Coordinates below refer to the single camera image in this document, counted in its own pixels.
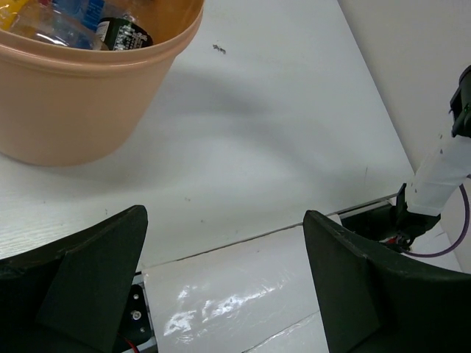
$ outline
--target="trash bin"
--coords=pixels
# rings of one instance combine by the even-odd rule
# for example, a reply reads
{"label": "trash bin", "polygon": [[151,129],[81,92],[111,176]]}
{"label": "trash bin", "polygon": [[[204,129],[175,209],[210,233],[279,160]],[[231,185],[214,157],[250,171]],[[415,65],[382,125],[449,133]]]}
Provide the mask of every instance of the trash bin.
{"label": "trash bin", "polygon": [[195,36],[203,1],[154,1],[141,18],[157,24],[157,45],[143,49],[70,49],[0,31],[0,152],[66,166],[115,151]]}

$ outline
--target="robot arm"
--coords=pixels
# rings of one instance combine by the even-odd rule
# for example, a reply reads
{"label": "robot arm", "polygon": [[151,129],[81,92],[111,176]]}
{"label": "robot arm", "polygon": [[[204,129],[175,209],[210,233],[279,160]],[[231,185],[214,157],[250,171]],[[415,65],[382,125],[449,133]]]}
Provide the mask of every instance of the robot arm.
{"label": "robot arm", "polygon": [[471,174],[471,66],[461,75],[450,106],[452,131],[437,136],[438,146],[397,196],[392,223],[405,246],[435,226],[447,200]]}

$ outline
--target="gray wall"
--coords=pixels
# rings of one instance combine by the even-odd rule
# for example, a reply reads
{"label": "gray wall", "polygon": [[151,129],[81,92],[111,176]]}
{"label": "gray wall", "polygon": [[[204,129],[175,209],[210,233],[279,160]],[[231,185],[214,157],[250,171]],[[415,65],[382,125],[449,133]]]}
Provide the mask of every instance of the gray wall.
{"label": "gray wall", "polygon": [[[451,126],[450,99],[471,65],[469,0],[339,0],[414,169]],[[471,182],[466,183],[471,194]],[[463,224],[455,193],[442,214],[454,241]],[[471,273],[471,234],[456,250]]]}

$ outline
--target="screw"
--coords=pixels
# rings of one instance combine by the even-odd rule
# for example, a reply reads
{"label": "screw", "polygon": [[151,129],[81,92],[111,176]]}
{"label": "screw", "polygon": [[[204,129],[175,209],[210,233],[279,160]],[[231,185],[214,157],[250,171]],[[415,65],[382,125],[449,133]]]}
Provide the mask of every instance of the screw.
{"label": "screw", "polygon": [[139,320],[141,317],[142,317],[142,314],[140,311],[137,311],[137,310],[133,310],[131,312],[131,316],[132,316],[132,319],[133,320]]}

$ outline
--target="black bottle label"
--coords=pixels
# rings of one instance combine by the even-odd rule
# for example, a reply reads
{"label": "black bottle label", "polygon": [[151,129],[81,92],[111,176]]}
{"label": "black bottle label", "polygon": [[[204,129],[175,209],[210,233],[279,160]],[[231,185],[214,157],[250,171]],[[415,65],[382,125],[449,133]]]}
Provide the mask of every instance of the black bottle label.
{"label": "black bottle label", "polygon": [[102,18],[96,34],[109,50],[130,50],[152,45],[149,33],[123,18]]}

